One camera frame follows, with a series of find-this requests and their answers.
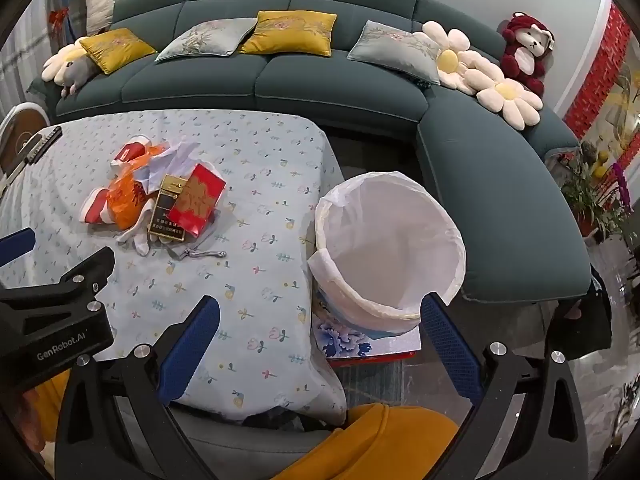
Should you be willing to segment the orange plastic bag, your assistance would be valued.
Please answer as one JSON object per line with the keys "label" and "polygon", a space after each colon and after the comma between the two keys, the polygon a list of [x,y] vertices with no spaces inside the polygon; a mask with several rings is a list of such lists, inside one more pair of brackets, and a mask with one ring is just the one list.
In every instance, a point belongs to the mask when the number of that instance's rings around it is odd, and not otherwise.
{"label": "orange plastic bag", "polygon": [[107,203],[112,218],[120,230],[129,229],[136,223],[149,197],[143,191],[142,184],[134,180],[134,170],[142,167],[152,156],[163,153],[167,149],[166,143],[152,143],[141,157],[118,169],[112,168],[115,177],[108,186]]}

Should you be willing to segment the black gold cigarette box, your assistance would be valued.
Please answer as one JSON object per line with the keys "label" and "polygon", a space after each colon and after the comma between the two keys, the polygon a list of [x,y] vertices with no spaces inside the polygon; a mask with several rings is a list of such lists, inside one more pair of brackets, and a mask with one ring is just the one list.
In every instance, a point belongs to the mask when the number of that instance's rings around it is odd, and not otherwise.
{"label": "black gold cigarette box", "polygon": [[148,227],[150,235],[164,238],[165,240],[174,240],[175,242],[184,241],[186,231],[180,228],[178,224],[170,221],[168,214],[185,185],[186,179],[170,176],[169,174],[163,177]]}

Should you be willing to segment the red envelope packet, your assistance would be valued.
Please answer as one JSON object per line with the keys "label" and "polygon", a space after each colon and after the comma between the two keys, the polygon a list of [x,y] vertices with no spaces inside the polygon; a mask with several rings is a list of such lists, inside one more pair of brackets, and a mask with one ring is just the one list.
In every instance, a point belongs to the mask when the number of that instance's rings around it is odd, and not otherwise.
{"label": "red envelope packet", "polygon": [[224,194],[227,182],[203,164],[197,164],[190,174],[168,220],[194,237],[200,237],[213,218],[215,207]]}

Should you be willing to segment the white paper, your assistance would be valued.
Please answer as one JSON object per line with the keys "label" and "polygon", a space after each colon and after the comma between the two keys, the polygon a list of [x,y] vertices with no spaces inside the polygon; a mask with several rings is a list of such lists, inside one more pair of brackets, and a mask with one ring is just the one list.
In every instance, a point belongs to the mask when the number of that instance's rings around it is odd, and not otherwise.
{"label": "white paper", "polygon": [[198,159],[193,158],[192,154],[199,146],[198,142],[186,141],[171,145],[134,170],[134,180],[142,184],[146,195],[150,195],[160,189],[166,176],[187,179],[198,164]]}

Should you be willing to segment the white sock with red tie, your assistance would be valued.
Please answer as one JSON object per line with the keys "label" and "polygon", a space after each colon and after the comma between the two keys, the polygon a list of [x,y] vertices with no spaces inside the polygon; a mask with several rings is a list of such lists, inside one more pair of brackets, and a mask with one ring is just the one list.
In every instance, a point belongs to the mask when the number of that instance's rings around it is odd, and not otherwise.
{"label": "white sock with red tie", "polygon": [[149,198],[144,204],[136,223],[116,237],[117,244],[131,244],[136,253],[141,257],[149,255],[151,244],[158,241],[157,235],[149,233],[154,208],[155,200],[154,198]]}

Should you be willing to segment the white lined trash bin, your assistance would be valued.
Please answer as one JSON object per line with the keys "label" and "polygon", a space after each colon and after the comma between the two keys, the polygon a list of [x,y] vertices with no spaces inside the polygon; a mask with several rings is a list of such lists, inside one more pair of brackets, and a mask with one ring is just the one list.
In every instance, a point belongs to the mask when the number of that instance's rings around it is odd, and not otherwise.
{"label": "white lined trash bin", "polygon": [[314,211],[314,237],[308,266],[326,308],[373,339],[410,332],[426,295],[450,304],[464,281],[466,250],[454,220],[398,171],[334,186]]}

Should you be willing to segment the floral light blue tablecloth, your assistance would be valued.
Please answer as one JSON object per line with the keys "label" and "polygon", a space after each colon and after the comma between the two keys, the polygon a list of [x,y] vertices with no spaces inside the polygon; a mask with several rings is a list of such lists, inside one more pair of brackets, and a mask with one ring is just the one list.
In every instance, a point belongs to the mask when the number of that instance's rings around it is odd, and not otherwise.
{"label": "floral light blue tablecloth", "polygon": [[[66,122],[62,138],[4,193],[1,231],[31,228],[35,248],[1,271],[4,286],[57,281],[102,247],[114,271],[100,300],[114,342],[107,358],[152,344],[203,296],[220,307],[217,333],[181,403],[230,420],[270,408],[340,424],[344,389],[311,338],[314,206],[342,174],[324,132],[307,119],[237,110],[146,110]],[[224,259],[178,261],[154,243],[141,257],[114,226],[79,221],[82,203],[111,179],[113,157],[134,136],[198,142],[192,156],[227,182],[212,228],[186,247]]]}

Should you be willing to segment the small silver foil wrapper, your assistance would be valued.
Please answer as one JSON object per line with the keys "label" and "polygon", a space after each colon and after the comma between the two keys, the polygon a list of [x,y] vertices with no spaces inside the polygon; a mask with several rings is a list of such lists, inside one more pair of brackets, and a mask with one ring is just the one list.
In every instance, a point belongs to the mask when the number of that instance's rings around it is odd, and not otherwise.
{"label": "small silver foil wrapper", "polygon": [[168,254],[171,258],[182,261],[185,258],[217,258],[224,259],[227,253],[223,250],[197,250],[189,247],[168,247]]}

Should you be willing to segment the black remote on table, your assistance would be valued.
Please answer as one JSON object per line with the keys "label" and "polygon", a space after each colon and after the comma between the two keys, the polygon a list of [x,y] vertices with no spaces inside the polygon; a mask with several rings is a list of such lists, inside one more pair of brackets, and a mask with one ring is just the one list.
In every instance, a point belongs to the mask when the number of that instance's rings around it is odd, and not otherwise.
{"label": "black remote on table", "polygon": [[61,126],[55,126],[49,133],[43,136],[34,148],[26,156],[25,162],[27,165],[35,165],[42,159],[44,153],[53,145],[58,139],[61,139],[63,130]]}

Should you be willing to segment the yellow trousers of operator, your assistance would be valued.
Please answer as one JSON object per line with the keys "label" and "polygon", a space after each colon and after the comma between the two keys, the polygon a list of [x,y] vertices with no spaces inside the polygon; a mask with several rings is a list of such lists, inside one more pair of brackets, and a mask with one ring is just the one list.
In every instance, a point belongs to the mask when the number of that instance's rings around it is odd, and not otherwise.
{"label": "yellow trousers of operator", "polygon": [[345,427],[274,478],[422,479],[458,429],[449,417],[420,406],[360,405],[348,411]]}

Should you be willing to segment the wooden round chair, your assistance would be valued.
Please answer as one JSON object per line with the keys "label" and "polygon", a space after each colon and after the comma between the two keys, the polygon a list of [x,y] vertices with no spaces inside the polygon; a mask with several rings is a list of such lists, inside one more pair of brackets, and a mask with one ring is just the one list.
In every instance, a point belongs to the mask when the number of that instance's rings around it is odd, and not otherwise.
{"label": "wooden round chair", "polygon": [[37,103],[24,102],[12,107],[1,123],[1,174],[9,173],[23,146],[41,129],[50,125],[47,112]]}

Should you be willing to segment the black bag on floor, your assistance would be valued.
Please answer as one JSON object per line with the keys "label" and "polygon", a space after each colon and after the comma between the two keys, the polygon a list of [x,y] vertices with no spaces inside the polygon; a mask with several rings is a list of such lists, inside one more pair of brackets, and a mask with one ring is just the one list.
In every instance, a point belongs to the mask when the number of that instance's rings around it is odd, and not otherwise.
{"label": "black bag on floor", "polygon": [[608,350],[612,344],[612,307],[604,281],[594,266],[584,296],[560,300],[544,341],[544,353],[559,351],[567,361]]}

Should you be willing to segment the dark green sectional sofa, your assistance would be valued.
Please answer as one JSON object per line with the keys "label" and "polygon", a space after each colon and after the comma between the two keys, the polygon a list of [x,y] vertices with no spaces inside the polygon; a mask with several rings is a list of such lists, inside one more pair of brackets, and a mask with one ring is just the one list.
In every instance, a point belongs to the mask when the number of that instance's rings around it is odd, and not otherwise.
{"label": "dark green sectional sofa", "polygon": [[466,32],[482,55],[504,47],[499,35],[436,0],[119,0],[114,23],[157,49],[192,26],[260,11],[333,13],[332,53],[235,54],[154,64],[149,58],[93,78],[63,98],[35,79],[28,92],[49,117],[161,108],[234,108],[298,115],[372,142],[385,136],[412,174],[457,223],[466,247],[463,297],[479,304],[529,304],[582,296],[587,249],[546,163],[578,142],[552,110],[536,126],[513,129],[472,96],[422,86],[407,75],[352,61],[367,22],[416,32],[436,21]]}

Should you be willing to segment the grey white plush toy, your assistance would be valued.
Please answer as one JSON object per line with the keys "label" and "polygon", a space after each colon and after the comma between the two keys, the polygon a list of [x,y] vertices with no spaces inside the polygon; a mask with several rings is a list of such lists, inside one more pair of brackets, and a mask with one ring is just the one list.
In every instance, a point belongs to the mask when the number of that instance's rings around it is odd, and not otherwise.
{"label": "grey white plush toy", "polygon": [[84,37],[68,44],[43,65],[41,79],[61,87],[61,96],[72,96],[101,70],[81,44]]}

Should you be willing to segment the potted flowering plant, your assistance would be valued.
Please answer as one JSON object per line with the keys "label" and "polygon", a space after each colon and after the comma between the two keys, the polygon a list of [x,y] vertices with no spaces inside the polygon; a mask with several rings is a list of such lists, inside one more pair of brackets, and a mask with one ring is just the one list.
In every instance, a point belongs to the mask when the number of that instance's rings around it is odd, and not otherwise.
{"label": "potted flowering plant", "polygon": [[632,213],[624,170],[610,158],[589,143],[558,157],[561,191],[583,237],[620,234]]}

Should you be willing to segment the yellow cushion left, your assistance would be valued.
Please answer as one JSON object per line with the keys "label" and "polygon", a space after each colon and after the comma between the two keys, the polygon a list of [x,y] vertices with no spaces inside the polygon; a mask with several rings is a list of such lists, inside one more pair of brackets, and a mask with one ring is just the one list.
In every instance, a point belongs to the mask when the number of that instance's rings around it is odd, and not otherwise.
{"label": "yellow cushion left", "polygon": [[105,75],[111,75],[139,58],[157,54],[155,48],[128,28],[109,30],[96,36],[82,38],[79,42],[89,58]]}

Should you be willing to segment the yellow cushion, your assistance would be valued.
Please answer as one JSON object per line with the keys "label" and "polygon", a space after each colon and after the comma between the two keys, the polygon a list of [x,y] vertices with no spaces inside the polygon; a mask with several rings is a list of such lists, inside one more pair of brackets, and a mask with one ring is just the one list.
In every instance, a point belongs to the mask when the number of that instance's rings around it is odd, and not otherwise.
{"label": "yellow cushion", "polygon": [[259,11],[256,26],[240,47],[242,54],[332,55],[334,13],[311,10]]}
{"label": "yellow cushion", "polygon": [[89,58],[105,75],[111,75],[139,58],[157,54],[155,48],[128,28],[109,30],[96,36],[82,38],[79,42]]}

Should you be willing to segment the white daisy cushion lower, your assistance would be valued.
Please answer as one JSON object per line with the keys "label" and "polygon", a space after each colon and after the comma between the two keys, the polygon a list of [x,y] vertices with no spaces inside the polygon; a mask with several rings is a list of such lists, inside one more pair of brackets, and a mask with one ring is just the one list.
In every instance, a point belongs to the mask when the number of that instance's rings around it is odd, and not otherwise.
{"label": "white daisy cushion lower", "polygon": [[474,91],[475,99],[482,107],[501,115],[514,130],[523,131],[540,123],[540,111],[544,106],[541,98],[519,82],[509,78],[492,79],[476,68],[468,70],[463,81]]}

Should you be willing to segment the white daisy cushion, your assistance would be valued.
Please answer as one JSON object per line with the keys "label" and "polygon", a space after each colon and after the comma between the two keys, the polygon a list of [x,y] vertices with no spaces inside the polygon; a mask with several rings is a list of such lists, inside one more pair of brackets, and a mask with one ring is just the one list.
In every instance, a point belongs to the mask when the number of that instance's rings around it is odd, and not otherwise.
{"label": "white daisy cushion", "polygon": [[501,115],[514,130],[523,131],[540,123],[540,111],[544,106],[541,98],[519,82],[509,78],[492,79],[476,68],[468,70],[463,81],[474,91],[475,99],[482,107]]}
{"label": "white daisy cushion", "polygon": [[503,81],[501,68],[480,52],[474,51],[471,40],[462,30],[446,30],[439,22],[427,21],[421,26],[420,32],[439,45],[436,65],[442,86],[474,96],[476,90],[464,79],[468,70],[479,70],[493,81]]}

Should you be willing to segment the white daisy cushion upper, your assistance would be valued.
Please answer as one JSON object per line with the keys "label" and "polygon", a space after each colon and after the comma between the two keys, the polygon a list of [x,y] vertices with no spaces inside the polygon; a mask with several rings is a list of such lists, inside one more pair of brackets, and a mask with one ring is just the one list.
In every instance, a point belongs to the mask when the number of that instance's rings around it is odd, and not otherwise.
{"label": "white daisy cushion upper", "polygon": [[501,68],[480,52],[474,51],[471,40],[462,30],[446,30],[439,22],[427,21],[421,26],[420,32],[439,45],[436,65],[442,86],[474,96],[476,90],[464,79],[468,70],[479,70],[493,81],[503,81]]}

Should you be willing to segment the grey embroidered cushion left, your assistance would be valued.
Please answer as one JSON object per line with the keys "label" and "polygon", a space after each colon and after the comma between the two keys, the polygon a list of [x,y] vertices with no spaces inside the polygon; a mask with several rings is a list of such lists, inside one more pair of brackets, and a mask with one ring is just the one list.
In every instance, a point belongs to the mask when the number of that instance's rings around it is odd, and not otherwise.
{"label": "grey embroidered cushion left", "polygon": [[232,55],[257,24],[257,18],[224,18],[201,22],[171,41],[155,62],[163,63],[174,58],[197,58]]}

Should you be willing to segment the grey embroidered cushion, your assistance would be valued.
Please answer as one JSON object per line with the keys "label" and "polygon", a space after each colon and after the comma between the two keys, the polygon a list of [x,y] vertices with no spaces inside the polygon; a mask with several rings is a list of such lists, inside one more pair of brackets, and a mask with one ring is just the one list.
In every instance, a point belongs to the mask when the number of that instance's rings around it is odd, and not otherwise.
{"label": "grey embroidered cushion", "polygon": [[257,24],[257,18],[224,18],[201,22],[171,41],[155,62],[163,63],[174,58],[197,58],[232,55]]}
{"label": "grey embroidered cushion", "polygon": [[396,70],[424,84],[439,86],[437,58],[441,50],[439,44],[424,32],[406,32],[367,21],[347,58]]}

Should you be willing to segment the grey embroidered cushion right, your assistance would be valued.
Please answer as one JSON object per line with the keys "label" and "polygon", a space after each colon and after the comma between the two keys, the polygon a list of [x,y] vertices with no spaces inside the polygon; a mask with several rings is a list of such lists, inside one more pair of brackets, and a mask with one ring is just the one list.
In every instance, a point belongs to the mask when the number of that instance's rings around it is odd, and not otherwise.
{"label": "grey embroidered cushion right", "polygon": [[367,21],[347,58],[396,70],[424,84],[439,86],[437,58],[441,50],[439,44],[424,32],[406,32]]}

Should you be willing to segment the red white plush monkey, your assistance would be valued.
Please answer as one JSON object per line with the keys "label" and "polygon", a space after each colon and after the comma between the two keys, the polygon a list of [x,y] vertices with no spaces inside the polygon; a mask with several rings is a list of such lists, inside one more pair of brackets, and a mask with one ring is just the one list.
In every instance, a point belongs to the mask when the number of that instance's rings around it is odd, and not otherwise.
{"label": "red white plush monkey", "polygon": [[502,31],[506,40],[500,60],[504,76],[514,79],[542,98],[546,74],[544,60],[555,44],[550,29],[541,21],[524,12],[514,12]]}

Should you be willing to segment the yellow cushion centre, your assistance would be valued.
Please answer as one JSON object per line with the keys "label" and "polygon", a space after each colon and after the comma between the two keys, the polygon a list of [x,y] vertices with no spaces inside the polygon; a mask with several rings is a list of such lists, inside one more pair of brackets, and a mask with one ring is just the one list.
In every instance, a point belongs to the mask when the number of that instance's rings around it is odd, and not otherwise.
{"label": "yellow cushion centre", "polygon": [[332,55],[334,13],[311,10],[259,11],[256,26],[240,47],[242,54]]}

